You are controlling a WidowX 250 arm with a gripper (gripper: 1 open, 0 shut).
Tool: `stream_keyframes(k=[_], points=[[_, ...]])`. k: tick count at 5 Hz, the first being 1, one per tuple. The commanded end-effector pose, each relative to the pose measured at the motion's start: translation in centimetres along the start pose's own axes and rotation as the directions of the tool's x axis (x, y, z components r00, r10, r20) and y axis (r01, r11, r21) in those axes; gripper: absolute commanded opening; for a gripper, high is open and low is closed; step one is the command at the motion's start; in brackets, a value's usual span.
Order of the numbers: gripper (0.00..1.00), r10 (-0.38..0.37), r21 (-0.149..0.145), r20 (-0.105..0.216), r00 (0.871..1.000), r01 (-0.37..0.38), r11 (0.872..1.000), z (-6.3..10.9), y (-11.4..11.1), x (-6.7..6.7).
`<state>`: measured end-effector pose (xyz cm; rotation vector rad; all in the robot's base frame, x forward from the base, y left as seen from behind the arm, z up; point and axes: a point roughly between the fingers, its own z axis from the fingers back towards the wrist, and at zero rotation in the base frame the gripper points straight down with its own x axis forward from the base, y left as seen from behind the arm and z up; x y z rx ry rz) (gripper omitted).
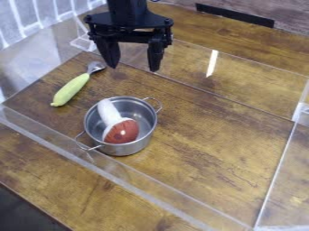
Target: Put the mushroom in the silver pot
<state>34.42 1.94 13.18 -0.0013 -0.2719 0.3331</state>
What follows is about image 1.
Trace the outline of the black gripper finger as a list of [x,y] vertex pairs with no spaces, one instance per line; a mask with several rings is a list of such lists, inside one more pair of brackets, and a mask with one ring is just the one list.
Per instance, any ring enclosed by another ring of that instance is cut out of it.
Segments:
[[161,37],[153,37],[148,41],[148,49],[147,49],[147,60],[148,60],[148,68],[151,72],[156,72],[160,66],[160,60],[164,55],[164,39]]
[[113,69],[117,66],[120,58],[117,42],[109,41],[106,38],[100,37],[94,37],[93,42],[101,57],[104,58],[106,66]]

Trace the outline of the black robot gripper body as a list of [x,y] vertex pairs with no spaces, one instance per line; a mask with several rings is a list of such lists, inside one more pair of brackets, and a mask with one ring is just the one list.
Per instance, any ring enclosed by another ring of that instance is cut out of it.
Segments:
[[108,11],[82,18],[89,26],[89,39],[97,47],[118,42],[148,43],[151,39],[157,39],[163,47],[171,44],[173,21],[148,10],[147,0],[105,1]]

